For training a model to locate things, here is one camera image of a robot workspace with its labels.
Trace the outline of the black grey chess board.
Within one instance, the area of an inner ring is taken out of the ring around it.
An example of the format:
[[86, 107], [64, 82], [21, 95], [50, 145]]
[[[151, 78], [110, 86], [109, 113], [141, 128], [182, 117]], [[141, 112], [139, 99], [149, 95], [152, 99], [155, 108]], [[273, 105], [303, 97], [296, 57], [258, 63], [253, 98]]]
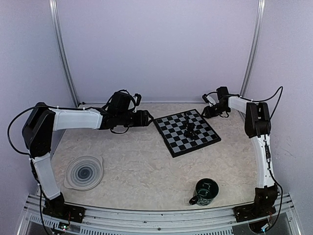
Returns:
[[196, 109], [159, 117], [154, 124], [173, 158], [221, 141]]

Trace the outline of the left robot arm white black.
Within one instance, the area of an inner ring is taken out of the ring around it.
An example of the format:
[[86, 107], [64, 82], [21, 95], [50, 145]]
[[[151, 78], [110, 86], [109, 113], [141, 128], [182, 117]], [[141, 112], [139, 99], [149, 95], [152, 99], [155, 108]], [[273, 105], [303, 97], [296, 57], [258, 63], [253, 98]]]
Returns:
[[116, 91], [99, 107], [59, 108], [39, 102], [33, 108], [22, 136], [28, 150], [34, 178], [45, 197], [45, 206], [54, 217], [70, 213], [63, 194], [57, 186], [51, 166], [51, 143], [55, 131], [67, 129], [110, 130], [117, 126], [126, 129], [146, 127], [154, 120], [147, 110], [137, 110], [141, 95], [131, 95], [127, 90]]

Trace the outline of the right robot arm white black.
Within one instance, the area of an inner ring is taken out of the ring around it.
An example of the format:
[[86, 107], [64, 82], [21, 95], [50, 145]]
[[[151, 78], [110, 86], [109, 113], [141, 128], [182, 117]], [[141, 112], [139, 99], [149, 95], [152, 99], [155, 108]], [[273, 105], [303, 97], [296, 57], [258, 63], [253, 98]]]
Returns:
[[202, 96], [208, 104], [202, 112], [205, 118], [221, 116], [237, 110], [245, 115], [244, 129], [251, 140], [257, 162], [257, 187], [254, 201], [245, 206], [236, 206], [236, 221], [242, 222], [255, 218], [273, 215], [274, 206], [282, 188], [274, 178], [270, 149], [270, 114], [265, 101], [243, 98], [238, 94], [230, 94], [227, 87], [219, 87], [215, 91]]

